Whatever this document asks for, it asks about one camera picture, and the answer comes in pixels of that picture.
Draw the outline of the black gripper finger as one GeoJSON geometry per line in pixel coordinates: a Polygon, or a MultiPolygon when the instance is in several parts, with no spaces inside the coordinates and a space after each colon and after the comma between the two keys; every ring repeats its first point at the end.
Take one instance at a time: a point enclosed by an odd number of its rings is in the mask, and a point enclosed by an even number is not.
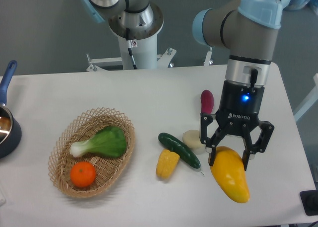
{"type": "Polygon", "coordinates": [[[251,155],[255,155],[257,152],[265,152],[274,131],[274,125],[268,121],[260,121],[258,126],[260,128],[260,135],[257,141],[253,144],[248,125],[242,125],[242,138],[245,146],[245,150],[243,151],[242,155],[242,161],[245,171],[247,171],[247,166],[251,155]]]}
{"type": "Polygon", "coordinates": [[[214,165],[216,158],[216,147],[224,138],[223,130],[218,127],[212,137],[208,137],[208,126],[213,123],[216,115],[201,112],[200,113],[200,142],[205,145],[206,152],[209,153],[208,164],[214,165]]]}

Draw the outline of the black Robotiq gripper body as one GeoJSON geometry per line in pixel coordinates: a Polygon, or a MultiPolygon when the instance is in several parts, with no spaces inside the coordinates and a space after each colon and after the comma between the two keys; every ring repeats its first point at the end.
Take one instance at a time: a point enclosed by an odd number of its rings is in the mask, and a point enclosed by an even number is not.
{"type": "Polygon", "coordinates": [[[247,87],[224,81],[219,109],[216,113],[218,129],[224,135],[243,136],[242,127],[249,131],[259,124],[264,87],[247,87]]]}

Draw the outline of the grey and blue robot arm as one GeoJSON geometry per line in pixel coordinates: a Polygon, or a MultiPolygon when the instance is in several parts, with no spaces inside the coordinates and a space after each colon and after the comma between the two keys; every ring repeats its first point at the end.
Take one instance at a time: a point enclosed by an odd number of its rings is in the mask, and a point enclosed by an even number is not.
{"type": "MultiPolygon", "coordinates": [[[[126,70],[156,69],[157,34],[163,26],[159,7],[149,0],[80,0],[97,23],[107,21],[117,36],[126,70]]],[[[227,135],[244,141],[242,162],[264,152],[273,133],[270,122],[258,114],[271,60],[281,27],[283,9],[290,0],[232,0],[219,9],[199,12],[193,21],[195,40],[230,51],[219,109],[200,115],[200,141],[216,164],[217,145],[227,135]]]]}

